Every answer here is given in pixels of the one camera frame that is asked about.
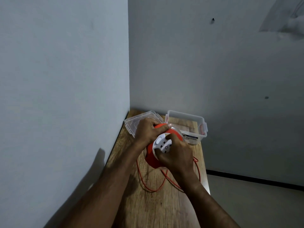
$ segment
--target black baseboard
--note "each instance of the black baseboard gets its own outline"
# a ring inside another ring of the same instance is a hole
[[[206,170],[206,172],[209,175],[233,178],[233,179],[237,179],[237,180],[250,181],[250,182],[256,182],[256,183],[260,183],[260,184],[266,184],[266,185],[271,185],[271,186],[279,186],[279,187],[289,188],[289,189],[293,189],[293,190],[304,191],[304,186],[299,186],[299,185],[294,185],[294,184],[289,184],[289,183],[283,183],[283,182],[278,182],[278,181],[270,181],[270,180],[255,178],[255,177],[247,177],[247,176],[242,176],[242,175],[237,175],[237,174],[229,174],[229,173],[224,173],[224,172],[219,172],[219,171],[212,171],[212,170]]]

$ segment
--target wood grain surface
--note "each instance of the wood grain surface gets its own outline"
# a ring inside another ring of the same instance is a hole
[[[143,111],[132,109],[129,111],[127,118],[141,113]],[[129,134],[123,125],[106,163],[106,168],[110,167],[116,158],[131,145],[133,139],[133,136]],[[193,156],[199,160],[198,166],[201,173],[201,182],[209,192],[201,143],[191,145],[191,147],[193,149]],[[150,167],[146,163],[143,154],[139,156],[138,163],[146,185],[151,189],[157,189],[164,180],[161,171]],[[136,163],[134,163],[112,227],[184,228],[200,226],[194,209],[183,192],[177,190],[168,180],[160,191],[154,193],[147,192],[139,178]]]

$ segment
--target human arm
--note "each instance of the human arm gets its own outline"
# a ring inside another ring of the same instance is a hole
[[[166,139],[172,140],[170,152],[155,150],[159,161],[173,174],[175,180],[189,198],[201,227],[237,228],[238,224],[209,195],[193,170],[193,152],[189,145],[180,141],[175,134]]]
[[[166,124],[155,129],[153,119],[140,121],[134,142],[123,151],[114,164],[104,170],[100,179],[76,203],[59,228],[110,228],[115,219],[124,190],[137,157],[158,135],[169,129]]]

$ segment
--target forearm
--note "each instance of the forearm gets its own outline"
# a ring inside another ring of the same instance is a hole
[[[236,228],[238,224],[209,195],[193,173],[177,177],[177,182],[188,196],[201,227]]]
[[[60,227],[111,227],[133,164],[142,146],[134,143],[104,170],[101,178],[69,212]]]

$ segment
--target hand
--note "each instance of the hand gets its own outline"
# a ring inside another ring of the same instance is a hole
[[[152,118],[140,120],[135,132],[134,142],[140,144],[142,149],[144,149],[147,145],[154,142],[160,134],[169,129],[168,124],[165,124],[159,128],[154,128],[154,125],[158,124],[160,123]]]
[[[166,139],[172,141],[170,152],[162,153],[160,149],[155,149],[158,160],[170,170],[177,182],[192,177],[195,173],[193,170],[193,152],[190,146],[179,140],[173,133],[167,135]]]

